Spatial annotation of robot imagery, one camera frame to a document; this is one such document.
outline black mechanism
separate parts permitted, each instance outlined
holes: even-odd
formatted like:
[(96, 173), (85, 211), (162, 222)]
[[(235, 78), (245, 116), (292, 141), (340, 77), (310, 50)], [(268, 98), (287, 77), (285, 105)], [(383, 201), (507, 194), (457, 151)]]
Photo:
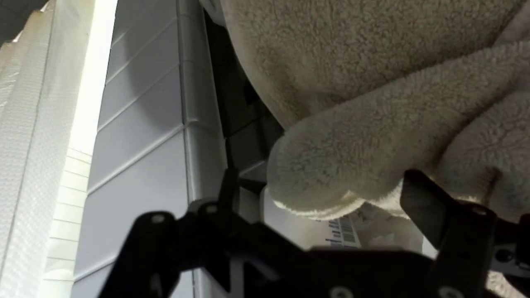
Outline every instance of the black mechanism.
[(194, 269), (245, 298), (494, 297), (485, 290), (489, 270), (530, 295), (528, 216), (520, 224), (500, 221), (482, 206), (451, 199), (421, 173), (404, 176), (401, 204), (439, 249), (436, 260), (403, 250), (305, 252), (232, 212), (235, 186), (237, 174), (227, 171), (219, 201), (195, 201), (177, 221), (167, 212), (141, 216), (99, 297), (166, 298)]

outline fleece blanket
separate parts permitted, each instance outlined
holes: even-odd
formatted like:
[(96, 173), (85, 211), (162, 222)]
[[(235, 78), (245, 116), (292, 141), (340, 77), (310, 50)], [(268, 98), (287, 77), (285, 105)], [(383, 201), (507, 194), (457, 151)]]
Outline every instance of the fleece blanket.
[(399, 212), (403, 173), (507, 219), (530, 212), (530, 4), (222, 0), (235, 53), (287, 129), (267, 197), (316, 221)]

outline folded fabric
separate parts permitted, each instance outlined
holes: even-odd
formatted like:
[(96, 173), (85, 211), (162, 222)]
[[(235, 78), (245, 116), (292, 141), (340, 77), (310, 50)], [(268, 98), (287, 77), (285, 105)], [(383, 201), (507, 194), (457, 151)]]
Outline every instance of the folded fabric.
[(403, 173), (530, 212), (530, 4), (222, 0), (240, 63), (287, 128), (267, 194), (336, 219), (398, 209)]

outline white fleece fabric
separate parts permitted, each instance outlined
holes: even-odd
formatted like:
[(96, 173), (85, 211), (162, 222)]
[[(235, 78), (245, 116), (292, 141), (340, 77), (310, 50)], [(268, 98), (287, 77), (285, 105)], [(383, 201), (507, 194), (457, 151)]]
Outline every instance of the white fleece fabric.
[(318, 221), (391, 207), (403, 173), (530, 212), (523, 0), (222, 0), (240, 63), (287, 128), (267, 196)]

